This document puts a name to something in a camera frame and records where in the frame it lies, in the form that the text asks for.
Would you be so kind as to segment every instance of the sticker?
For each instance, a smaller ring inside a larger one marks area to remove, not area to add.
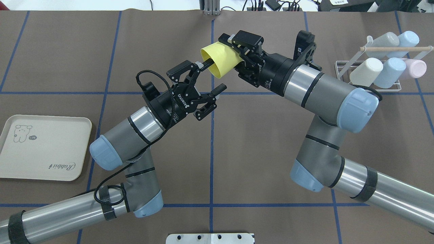
[[[348,0],[330,0],[332,5],[348,4]]]

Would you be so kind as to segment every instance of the cable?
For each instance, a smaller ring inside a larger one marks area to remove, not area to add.
[[[152,71],[152,70],[142,70],[142,71],[140,71],[137,75],[136,75],[136,82],[137,82],[137,84],[140,86],[140,88],[142,89],[142,90],[144,90],[145,88],[144,88],[144,86],[142,85],[142,83],[141,83],[141,81],[140,81],[140,78],[139,78],[139,76],[141,75],[141,74],[143,74],[143,73],[151,73],[151,74],[154,74],[154,75],[156,75],[158,78],[160,78],[164,83],[165,83],[165,85],[167,86],[167,89],[168,89],[168,91],[167,92],[169,92],[169,93],[172,93],[172,88],[170,87],[170,85],[169,85],[169,83],[167,82],[167,80],[164,78],[164,77],[162,77],[160,74],[158,74],[157,72],[155,72],[155,71]],[[81,195],[84,195],[84,194],[87,194],[87,193],[90,193],[90,192],[92,192],[93,191],[93,198],[95,199],[95,201],[96,202],[98,202],[99,204],[104,204],[104,205],[109,205],[109,206],[115,206],[115,205],[118,205],[118,204],[120,204],[121,202],[123,202],[124,201],[124,199],[125,199],[125,197],[126,197],[126,195],[127,195],[127,192],[126,192],[126,190],[125,190],[125,188],[123,188],[123,187],[120,187],[120,186],[118,186],[118,185],[108,185],[107,187],[108,188],[116,188],[116,189],[119,189],[119,190],[121,190],[122,191],[122,198],[119,200],[119,201],[117,201],[117,202],[113,202],[113,203],[111,203],[111,202],[109,202],[109,203],[107,203],[107,202],[104,202],[104,201],[101,201],[99,198],[98,198],[98,196],[97,196],[97,193],[98,193],[98,190],[102,187],[102,185],[104,184],[104,183],[106,183],[109,179],[111,179],[111,178],[113,178],[113,177],[115,177],[117,174],[119,174],[119,173],[121,173],[122,171],[124,171],[124,170],[126,170],[127,168],[129,168],[129,167],[131,167],[133,164],[134,164],[134,162],[135,161],[137,161],[138,159],[140,159],[139,157],[141,157],[141,155],[151,146],[151,145],[153,145],[154,143],[156,143],[156,142],[158,142],[166,133],[167,133],[167,131],[173,126],[173,118],[174,118],[174,112],[175,112],[175,99],[173,98],[173,96],[171,96],[171,105],[172,105],[172,110],[171,110],[171,116],[170,116],[170,122],[169,122],[169,125],[168,125],[168,127],[161,133],[161,135],[157,138],[157,139],[155,139],[153,142],[151,142],[149,145],[147,145],[146,147],[144,147],[135,157],[133,157],[133,158],[131,158],[131,159],[129,159],[129,160],[127,160],[127,162],[129,162],[129,164],[128,165],[126,165],[125,167],[123,167],[123,168],[121,168],[119,171],[117,171],[116,173],[114,173],[114,174],[112,174],[111,176],[109,176],[109,177],[107,177],[107,178],[105,178],[103,181],[101,181],[101,183],[99,183],[99,185],[96,187],[96,188],[94,188],[94,189],[90,189],[90,190],[87,190],[87,191],[85,191],[85,192],[82,192],[82,193],[80,193],[80,194],[78,194],[78,195],[76,195],[76,196],[74,196],[74,197],[77,197],[77,196],[81,196]]]
[[[381,95],[377,90],[375,90],[374,88],[367,87],[367,86],[361,86],[361,85],[354,85],[354,84],[351,84],[351,85],[354,86],[354,87],[363,88],[363,89],[365,89],[365,90],[368,90],[368,91],[374,93],[375,95],[377,95],[377,97],[378,97],[378,101],[379,101],[379,102],[380,102],[381,100],[383,100],[383,96],[382,96],[382,95]]]
[[[244,11],[244,8],[246,7],[246,3],[247,3],[247,0],[244,2],[243,9],[241,11]]]
[[[232,9],[233,11],[236,11],[235,9],[233,9],[233,8],[231,8],[231,7],[229,7],[229,6],[224,6],[224,7],[222,7],[221,9],[224,9],[224,8],[230,8],[230,9]]]

